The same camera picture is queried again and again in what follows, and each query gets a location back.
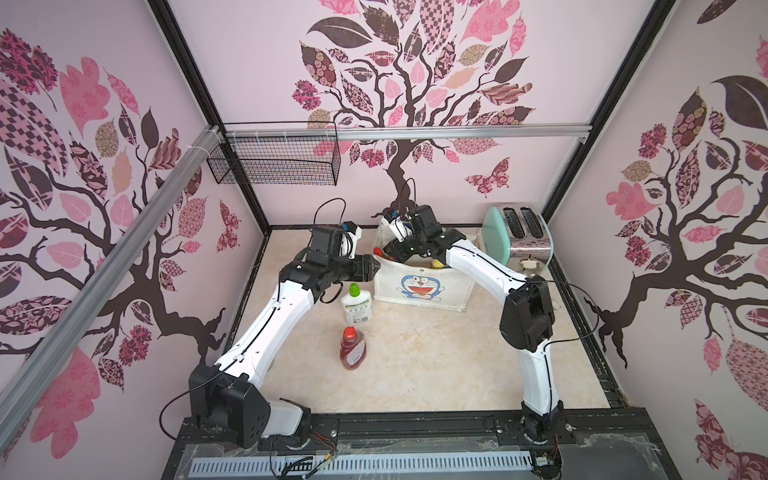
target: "sauce bottle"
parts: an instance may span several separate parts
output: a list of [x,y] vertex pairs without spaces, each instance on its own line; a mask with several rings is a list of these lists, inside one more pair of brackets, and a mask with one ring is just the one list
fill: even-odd
[[354,370],[359,367],[366,358],[366,352],[366,336],[353,326],[346,327],[339,352],[339,358],[344,368]]

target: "butterfly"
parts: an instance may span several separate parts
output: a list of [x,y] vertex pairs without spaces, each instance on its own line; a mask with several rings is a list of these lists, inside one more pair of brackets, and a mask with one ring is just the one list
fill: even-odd
[[221,218],[224,220],[224,226],[227,228],[224,233],[219,237],[219,241],[216,244],[216,251],[220,252],[225,248],[234,248],[239,244],[237,242],[237,233],[235,231],[240,226],[242,220],[238,220],[237,215],[230,213],[230,208],[219,200],[219,208],[221,209]]
[[488,194],[493,191],[494,185],[496,187],[509,188],[509,185],[507,185],[507,182],[509,182],[509,175],[505,173],[507,170],[509,170],[509,157],[498,162],[498,165],[493,169],[490,177],[486,177],[485,175],[470,175],[464,180],[468,181],[473,187],[477,187],[478,192],[488,198]]

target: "bottle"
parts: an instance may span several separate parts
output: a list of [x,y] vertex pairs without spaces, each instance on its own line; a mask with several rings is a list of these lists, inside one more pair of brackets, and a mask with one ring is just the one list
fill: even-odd
[[346,327],[339,352],[339,358],[344,368],[354,370],[359,367],[366,358],[366,352],[366,336],[353,326]]
[[346,324],[359,326],[371,320],[373,318],[371,303],[371,293],[368,290],[361,290],[357,283],[351,284],[349,293],[341,299],[346,314]]

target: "white bottle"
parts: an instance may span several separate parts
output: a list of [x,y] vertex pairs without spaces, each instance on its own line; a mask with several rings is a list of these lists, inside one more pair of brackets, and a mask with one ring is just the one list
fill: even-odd
[[349,286],[349,293],[341,297],[341,304],[350,326],[360,326],[373,318],[371,293],[361,290],[357,283]]

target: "bottle label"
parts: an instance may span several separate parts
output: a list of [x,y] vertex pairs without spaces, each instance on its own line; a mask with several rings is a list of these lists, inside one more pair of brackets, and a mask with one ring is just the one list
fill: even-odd
[[346,362],[350,365],[354,365],[360,361],[360,358],[362,358],[362,353],[366,351],[366,341],[363,340],[362,342],[355,345],[355,348],[352,349],[349,354],[346,356]]

